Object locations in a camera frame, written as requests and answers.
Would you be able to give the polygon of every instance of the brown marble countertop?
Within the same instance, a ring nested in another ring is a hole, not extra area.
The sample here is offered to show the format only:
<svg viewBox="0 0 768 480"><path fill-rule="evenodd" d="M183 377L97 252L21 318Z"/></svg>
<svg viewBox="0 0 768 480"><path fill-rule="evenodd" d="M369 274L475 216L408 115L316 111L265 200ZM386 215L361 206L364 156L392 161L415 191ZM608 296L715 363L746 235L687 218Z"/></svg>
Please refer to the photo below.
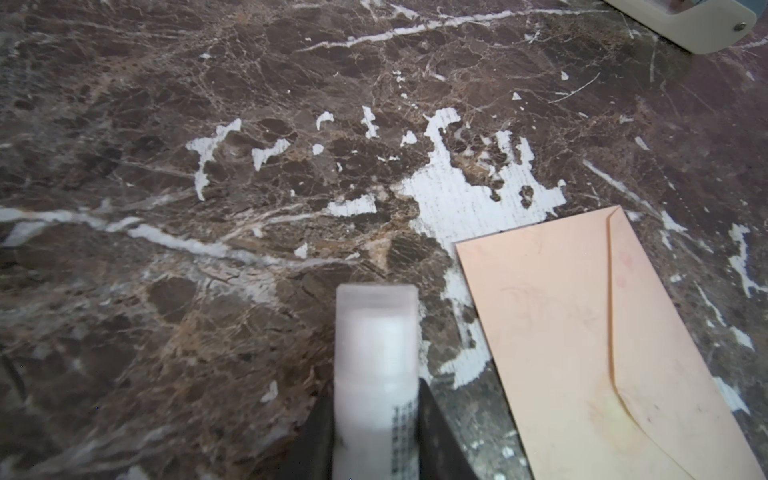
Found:
<svg viewBox="0 0 768 480"><path fill-rule="evenodd" d="M768 471L765 22L693 56L586 0L0 12L0 478L269 478L356 281L418 286L467 457L530 478L452 243L612 204Z"/></svg>

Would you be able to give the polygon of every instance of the white glue stick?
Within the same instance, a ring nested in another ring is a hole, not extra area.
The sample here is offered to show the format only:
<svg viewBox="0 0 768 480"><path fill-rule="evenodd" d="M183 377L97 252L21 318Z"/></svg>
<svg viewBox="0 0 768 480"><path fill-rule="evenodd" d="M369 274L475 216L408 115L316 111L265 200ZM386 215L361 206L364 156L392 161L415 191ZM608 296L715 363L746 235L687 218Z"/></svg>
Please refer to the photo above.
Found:
<svg viewBox="0 0 768 480"><path fill-rule="evenodd" d="M419 290L336 290L333 480L417 480Z"/></svg>

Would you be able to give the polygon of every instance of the white tube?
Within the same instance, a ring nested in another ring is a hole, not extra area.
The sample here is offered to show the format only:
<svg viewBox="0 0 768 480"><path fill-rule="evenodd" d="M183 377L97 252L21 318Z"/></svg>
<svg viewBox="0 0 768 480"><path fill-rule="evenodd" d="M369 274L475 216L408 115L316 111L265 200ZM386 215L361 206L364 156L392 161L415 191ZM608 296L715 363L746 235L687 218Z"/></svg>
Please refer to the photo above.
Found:
<svg viewBox="0 0 768 480"><path fill-rule="evenodd" d="M418 480L415 286L339 286L333 387L333 480Z"/></svg>

